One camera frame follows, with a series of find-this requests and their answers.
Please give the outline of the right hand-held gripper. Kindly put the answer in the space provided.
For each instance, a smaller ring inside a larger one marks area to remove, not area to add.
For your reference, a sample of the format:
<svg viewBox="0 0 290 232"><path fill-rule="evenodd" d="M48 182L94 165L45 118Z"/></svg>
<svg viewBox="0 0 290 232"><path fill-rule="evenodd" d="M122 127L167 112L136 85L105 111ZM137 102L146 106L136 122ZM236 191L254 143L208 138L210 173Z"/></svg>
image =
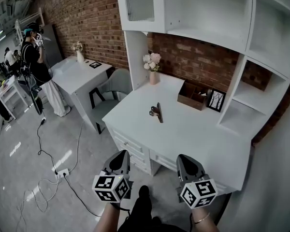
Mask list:
<svg viewBox="0 0 290 232"><path fill-rule="evenodd" d="M180 186L176 189L179 202L196 209L210 205L218 196L214 179L205 173L197 160L180 154L176 159L176 167L180 179Z"/></svg>

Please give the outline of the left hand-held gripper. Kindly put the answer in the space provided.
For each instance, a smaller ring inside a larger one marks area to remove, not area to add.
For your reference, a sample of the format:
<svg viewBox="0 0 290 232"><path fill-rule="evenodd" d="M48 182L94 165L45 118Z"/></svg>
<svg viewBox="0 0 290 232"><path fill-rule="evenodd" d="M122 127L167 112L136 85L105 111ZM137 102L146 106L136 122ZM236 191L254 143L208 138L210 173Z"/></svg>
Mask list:
<svg viewBox="0 0 290 232"><path fill-rule="evenodd" d="M94 177L92 190L101 202L119 203L131 197L130 154L122 150L109 158Z"/></svg>

